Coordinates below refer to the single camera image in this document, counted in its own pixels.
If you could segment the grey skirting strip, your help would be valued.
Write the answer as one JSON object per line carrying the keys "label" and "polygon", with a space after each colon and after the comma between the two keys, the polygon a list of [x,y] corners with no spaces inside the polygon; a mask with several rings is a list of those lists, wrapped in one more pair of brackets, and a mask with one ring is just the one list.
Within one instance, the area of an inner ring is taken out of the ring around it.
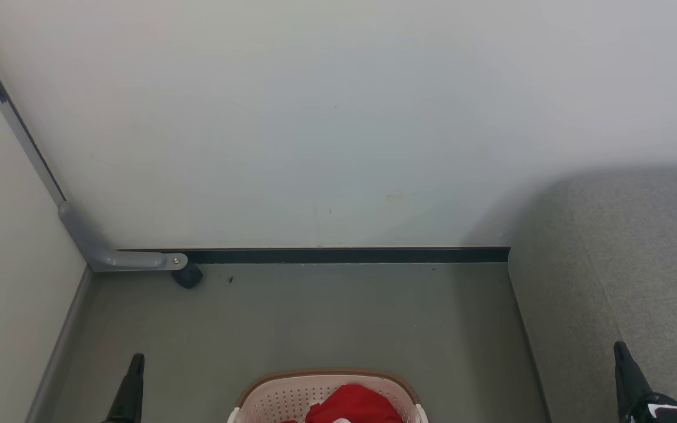
{"label": "grey skirting strip", "polygon": [[45,404],[48,401],[49,392],[57,378],[59,367],[64,359],[69,339],[72,335],[76,321],[78,320],[91,280],[92,269],[91,266],[87,265],[68,309],[67,316],[65,316],[59,337],[57,338],[52,354],[49,357],[48,365],[46,365],[45,372],[43,373],[38,390],[36,391],[24,423],[39,423],[41,415],[45,410]]}

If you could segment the red shorts with white stripe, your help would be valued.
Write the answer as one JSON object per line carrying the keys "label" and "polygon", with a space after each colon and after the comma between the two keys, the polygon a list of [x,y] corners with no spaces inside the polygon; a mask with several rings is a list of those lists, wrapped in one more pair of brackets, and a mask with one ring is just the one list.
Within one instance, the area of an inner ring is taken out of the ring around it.
{"label": "red shorts with white stripe", "polygon": [[390,401],[362,385],[345,384],[311,406],[304,423],[404,423]]}

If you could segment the grey partition post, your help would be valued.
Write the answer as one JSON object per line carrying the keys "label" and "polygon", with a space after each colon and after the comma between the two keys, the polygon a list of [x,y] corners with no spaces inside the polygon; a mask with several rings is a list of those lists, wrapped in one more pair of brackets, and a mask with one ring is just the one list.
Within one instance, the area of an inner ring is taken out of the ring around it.
{"label": "grey partition post", "polygon": [[66,201],[64,192],[46,160],[45,152],[43,152],[32,136],[32,132],[27,127],[19,110],[17,110],[16,104],[13,103],[13,98],[4,85],[2,78],[0,78],[0,112],[21,145],[22,150],[26,153],[30,164],[32,164],[41,182],[57,208],[59,208]]}

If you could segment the beige perforated laundry basket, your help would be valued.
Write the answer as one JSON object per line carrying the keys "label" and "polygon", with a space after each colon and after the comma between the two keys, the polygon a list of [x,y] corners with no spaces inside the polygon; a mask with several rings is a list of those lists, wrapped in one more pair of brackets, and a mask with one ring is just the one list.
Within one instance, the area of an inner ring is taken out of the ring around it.
{"label": "beige perforated laundry basket", "polygon": [[402,423],[430,423],[406,380],[361,368],[294,370],[261,377],[243,391],[226,423],[306,423],[309,410],[344,385],[362,385],[384,397]]}

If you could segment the black caster wheel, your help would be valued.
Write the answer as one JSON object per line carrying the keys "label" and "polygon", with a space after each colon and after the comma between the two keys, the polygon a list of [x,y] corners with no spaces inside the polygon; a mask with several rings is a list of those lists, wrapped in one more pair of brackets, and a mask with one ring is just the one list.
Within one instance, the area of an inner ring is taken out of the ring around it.
{"label": "black caster wheel", "polygon": [[171,272],[172,278],[185,289],[193,289],[203,279],[203,273],[195,263],[188,263],[186,267]]}

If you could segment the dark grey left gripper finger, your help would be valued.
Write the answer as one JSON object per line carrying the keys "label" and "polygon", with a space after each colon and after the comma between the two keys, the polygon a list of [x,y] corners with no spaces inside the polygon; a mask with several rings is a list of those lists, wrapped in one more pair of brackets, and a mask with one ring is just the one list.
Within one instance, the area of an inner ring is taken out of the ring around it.
{"label": "dark grey left gripper finger", "polygon": [[145,356],[134,354],[103,423],[142,423]]}

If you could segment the black wall baseboard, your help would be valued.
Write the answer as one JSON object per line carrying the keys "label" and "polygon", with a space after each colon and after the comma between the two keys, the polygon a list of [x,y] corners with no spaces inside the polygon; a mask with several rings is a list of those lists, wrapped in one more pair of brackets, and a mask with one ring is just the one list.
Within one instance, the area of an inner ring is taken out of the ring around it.
{"label": "black wall baseboard", "polygon": [[505,263],[510,248],[497,247],[228,247],[159,249],[197,264],[265,263]]}

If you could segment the grey metal partition foot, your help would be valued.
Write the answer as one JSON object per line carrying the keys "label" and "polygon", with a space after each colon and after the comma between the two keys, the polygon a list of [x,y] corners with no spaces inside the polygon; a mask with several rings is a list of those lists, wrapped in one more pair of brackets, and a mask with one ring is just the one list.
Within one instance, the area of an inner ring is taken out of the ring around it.
{"label": "grey metal partition foot", "polygon": [[72,203],[58,206],[62,224],[93,271],[177,271],[190,260],[182,253],[118,251],[92,230]]}

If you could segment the grey fabric sofa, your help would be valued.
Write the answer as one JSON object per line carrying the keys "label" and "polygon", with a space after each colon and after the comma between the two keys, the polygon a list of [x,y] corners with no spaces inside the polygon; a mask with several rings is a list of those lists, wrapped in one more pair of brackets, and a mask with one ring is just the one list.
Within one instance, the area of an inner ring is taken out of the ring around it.
{"label": "grey fabric sofa", "polygon": [[508,272],[551,423],[618,423],[617,342],[677,400],[677,167],[552,185],[519,220]]}

